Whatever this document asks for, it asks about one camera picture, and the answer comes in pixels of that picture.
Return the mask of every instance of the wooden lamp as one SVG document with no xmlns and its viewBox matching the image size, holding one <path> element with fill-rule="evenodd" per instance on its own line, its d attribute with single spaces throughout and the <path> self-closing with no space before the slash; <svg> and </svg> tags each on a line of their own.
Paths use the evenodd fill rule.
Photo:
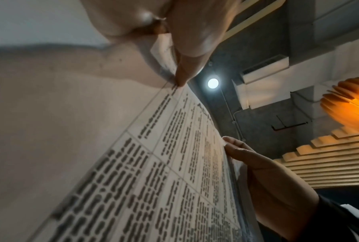
<svg viewBox="0 0 359 242">
<path fill-rule="evenodd" d="M 347 79 L 324 94 L 320 106 L 333 119 L 359 131 L 359 77 Z"/>
</svg>

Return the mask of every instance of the hand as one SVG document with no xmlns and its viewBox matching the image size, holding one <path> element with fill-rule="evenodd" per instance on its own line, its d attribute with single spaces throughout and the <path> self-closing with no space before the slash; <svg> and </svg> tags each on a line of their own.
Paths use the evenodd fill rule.
<svg viewBox="0 0 359 242">
<path fill-rule="evenodd" d="M 81 0 L 89 19 L 111 42 L 142 34 L 172 34 L 179 86 L 195 77 L 235 17 L 238 0 Z"/>
<path fill-rule="evenodd" d="M 317 193 L 291 170 L 256 153 L 244 142 L 227 136 L 223 139 L 227 155 L 247 165 L 257 220 L 288 241 L 296 240 L 316 211 Z"/>
</svg>

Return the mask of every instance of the light fixture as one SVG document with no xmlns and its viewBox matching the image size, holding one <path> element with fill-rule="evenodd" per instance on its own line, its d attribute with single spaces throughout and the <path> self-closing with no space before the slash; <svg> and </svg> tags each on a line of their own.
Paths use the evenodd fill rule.
<svg viewBox="0 0 359 242">
<path fill-rule="evenodd" d="M 347 79 L 324 94 L 320 106 L 339 123 L 359 131 L 359 77 Z"/>
<path fill-rule="evenodd" d="M 218 80 L 215 79 L 215 78 L 212 78 L 212 79 L 210 79 L 209 82 L 207 83 L 207 86 L 208 86 L 209 88 L 211 88 L 211 89 L 215 89 L 215 88 L 217 88 L 218 84 L 219 84 Z"/>
</svg>

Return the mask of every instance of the black sleeve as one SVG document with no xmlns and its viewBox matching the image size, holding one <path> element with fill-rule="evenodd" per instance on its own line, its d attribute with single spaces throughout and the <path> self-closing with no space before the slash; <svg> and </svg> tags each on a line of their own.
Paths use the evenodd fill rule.
<svg viewBox="0 0 359 242">
<path fill-rule="evenodd" d="M 297 242 L 356 242 L 350 229 L 359 235 L 359 219 L 340 205 L 320 197 L 315 215 L 311 218 Z"/>
</svg>

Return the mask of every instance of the round light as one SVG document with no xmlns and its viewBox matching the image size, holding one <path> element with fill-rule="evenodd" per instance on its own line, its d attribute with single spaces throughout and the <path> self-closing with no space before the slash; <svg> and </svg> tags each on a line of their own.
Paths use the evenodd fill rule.
<svg viewBox="0 0 359 242">
<path fill-rule="evenodd" d="M 219 82 L 217 79 L 213 78 L 210 79 L 209 82 L 207 83 L 208 87 L 210 87 L 211 89 L 214 89 L 218 86 Z"/>
</svg>

